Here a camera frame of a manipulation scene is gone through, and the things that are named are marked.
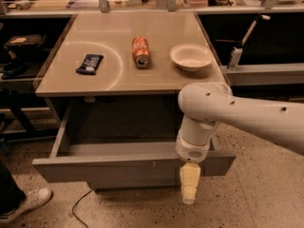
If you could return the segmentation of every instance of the floor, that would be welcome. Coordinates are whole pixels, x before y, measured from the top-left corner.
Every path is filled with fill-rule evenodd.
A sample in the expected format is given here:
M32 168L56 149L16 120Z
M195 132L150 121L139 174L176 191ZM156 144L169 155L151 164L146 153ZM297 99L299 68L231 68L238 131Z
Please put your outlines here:
M89 228L301 228L304 227L304 158L222 124L218 141L237 158L223 177L201 178L194 205L184 205L178 187L90 192L77 205ZM31 166L48 157L53 139L11 142L0 156L23 190L49 187L53 198L4 228L81 228L73 205L89 188L85 182L47 183Z

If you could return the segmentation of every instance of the person's leg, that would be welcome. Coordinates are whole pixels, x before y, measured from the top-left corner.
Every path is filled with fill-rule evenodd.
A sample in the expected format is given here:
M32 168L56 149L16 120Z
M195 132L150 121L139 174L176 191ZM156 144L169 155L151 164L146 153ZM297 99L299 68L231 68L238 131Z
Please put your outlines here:
M19 189L10 171L0 162L0 214L18 208L25 197L25 193Z
M0 223L9 223L27 210L46 204L52 196L48 188L27 192L19 189L10 171L0 162Z

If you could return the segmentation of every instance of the cable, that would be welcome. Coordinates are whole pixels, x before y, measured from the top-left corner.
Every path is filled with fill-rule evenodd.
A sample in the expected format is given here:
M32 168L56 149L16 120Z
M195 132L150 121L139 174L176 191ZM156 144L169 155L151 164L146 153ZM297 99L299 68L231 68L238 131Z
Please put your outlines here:
M86 194L84 194L81 198L79 198L78 201L75 202L75 204L74 204L74 206L73 206L73 208L72 208L73 216L74 216L79 222L81 222L86 228L88 228L87 224L85 224L85 223L76 215L76 208L77 208L78 203L79 203L83 198L85 198L87 195L89 195L92 191L93 191L93 189L90 189Z

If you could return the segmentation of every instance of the drawer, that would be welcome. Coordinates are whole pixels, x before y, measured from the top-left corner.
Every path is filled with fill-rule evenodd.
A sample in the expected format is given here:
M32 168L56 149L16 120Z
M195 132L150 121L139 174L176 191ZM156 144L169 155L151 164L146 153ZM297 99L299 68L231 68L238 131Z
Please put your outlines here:
M176 95L70 99L49 158L34 167L48 182L86 181L93 189L180 185ZM225 175L234 153L212 150L202 175Z

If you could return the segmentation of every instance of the black pants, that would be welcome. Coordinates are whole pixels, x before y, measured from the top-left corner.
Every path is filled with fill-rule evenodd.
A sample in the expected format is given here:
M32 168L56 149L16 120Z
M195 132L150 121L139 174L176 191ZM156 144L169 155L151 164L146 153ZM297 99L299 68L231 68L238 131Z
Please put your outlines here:
M0 214L18 208L25 193L19 189L10 171L0 162Z

